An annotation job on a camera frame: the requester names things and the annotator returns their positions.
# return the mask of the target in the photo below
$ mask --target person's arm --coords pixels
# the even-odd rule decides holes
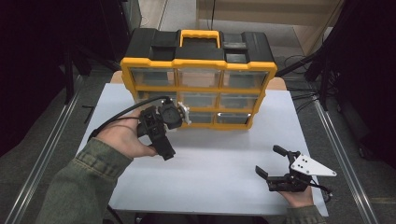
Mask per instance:
[[[312,189],[310,186],[304,192],[279,192],[288,202],[290,207],[286,215],[285,223],[300,224],[325,224],[326,220],[314,205]]]
[[[131,117],[138,117],[134,111]],[[136,137],[136,119],[108,125],[52,179],[36,223],[102,223],[106,206],[133,158],[156,155]]]

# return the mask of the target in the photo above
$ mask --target sleeve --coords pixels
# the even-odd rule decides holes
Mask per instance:
[[[316,206],[307,206],[300,208],[288,208],[288,214],[285,220],[286,224],[325,224],[326,220],[320,214]]]
[[[117,180],[131,162],[91,139],[52,179],[36,223],[102,223]]]

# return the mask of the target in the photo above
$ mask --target white tabletop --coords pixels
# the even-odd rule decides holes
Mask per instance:
[[[188,128],[169,132],[175,157],[168,161],[160,156],[135,159],[120,177],[110,205],[148,212],[285,214],[287,202],[268,190],[255,166],[269,176],[284,175],[289,172],[289,161],[276,154],[273,145],[305,155],[309,152],[290,93],[267,90],[266,94],[248,131]],[[133,104],[123,84],[106,84],[78,151],[93,129]],[[141,140],[150,144],[146,136]],[[313,188],[313,193],[315,205],[326,217],[320,190]]]

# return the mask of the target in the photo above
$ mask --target tool organizer box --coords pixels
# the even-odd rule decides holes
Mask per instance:
[[[134,100],[167,95],[190,108],[191,127],[249,129],[276,64],[264,33],[134,29],[121,61]]]

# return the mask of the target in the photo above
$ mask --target storage box handle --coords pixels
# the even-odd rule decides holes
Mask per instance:
[[[219,31],[206,31],[206,30],[182,30],[180,33],[180,46],[183,47],[183,38],[206,38],[216,39],[216,45],[220,48]]]

